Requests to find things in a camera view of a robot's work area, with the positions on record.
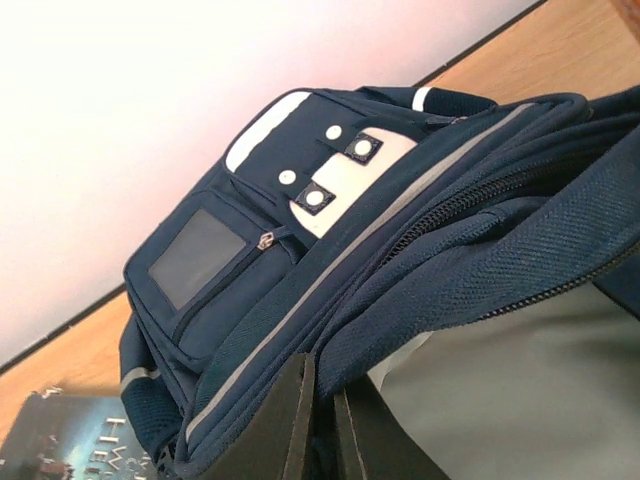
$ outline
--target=wooden floor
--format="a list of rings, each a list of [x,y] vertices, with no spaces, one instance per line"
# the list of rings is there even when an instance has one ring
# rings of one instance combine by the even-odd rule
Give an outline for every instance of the wooden floor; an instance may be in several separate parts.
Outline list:
[[[430,82],[499,102],[556,91],[588,97],[640,84],[640,46],[607,0],[549,0]],[[124,295],[0,377],[0,443],[31,391],[117,394]]]

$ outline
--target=white wall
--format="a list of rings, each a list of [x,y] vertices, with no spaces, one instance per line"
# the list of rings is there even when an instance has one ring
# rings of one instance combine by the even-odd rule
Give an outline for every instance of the white wall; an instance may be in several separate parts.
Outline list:
[[[414,83],[532,3],[0,0],[0,365],[120,284],[273,96]]]

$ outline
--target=white snap button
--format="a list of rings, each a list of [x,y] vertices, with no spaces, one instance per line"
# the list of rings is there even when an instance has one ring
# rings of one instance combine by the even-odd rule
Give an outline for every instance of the white snap button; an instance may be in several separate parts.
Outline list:
[[[371,145],[371,142],[369,140],[360,140],[358,143],[356,143],[356,147],[354,150],[357,155],[360,155],[362,157],[364,155],[368,155],[371,152],[372,148],[373,145]]]
[[[333,125],[327,129],[325,135],[329,140],[337,140],[342,135],[342,128],[340,125]]]
[[[280,180],[280,183],[283,185],[291,185],[296,181],[296,172],[293,170],[284,170],[278,175],[278,180]]]
[[[309,205],[315,207],[324,201],[324,193],[319,192],[318,190],[310,192],[307,194],[307,198],[305,200]]]

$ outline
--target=book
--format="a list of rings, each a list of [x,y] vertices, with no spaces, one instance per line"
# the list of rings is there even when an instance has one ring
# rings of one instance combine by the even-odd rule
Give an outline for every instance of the book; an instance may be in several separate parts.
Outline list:
[[[0,480],[157,480],[118,397],[34,393],[0,449]]]

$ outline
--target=black square patch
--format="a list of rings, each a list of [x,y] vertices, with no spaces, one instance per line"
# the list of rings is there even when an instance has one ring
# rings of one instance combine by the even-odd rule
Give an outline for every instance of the black square patch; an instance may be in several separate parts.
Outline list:
[[[296,197],[295,202],[303,210],[311,215],[321,212],[324,207],[329,205],[336,196],[329,190],[322,188],[316,182],[311,182]]]

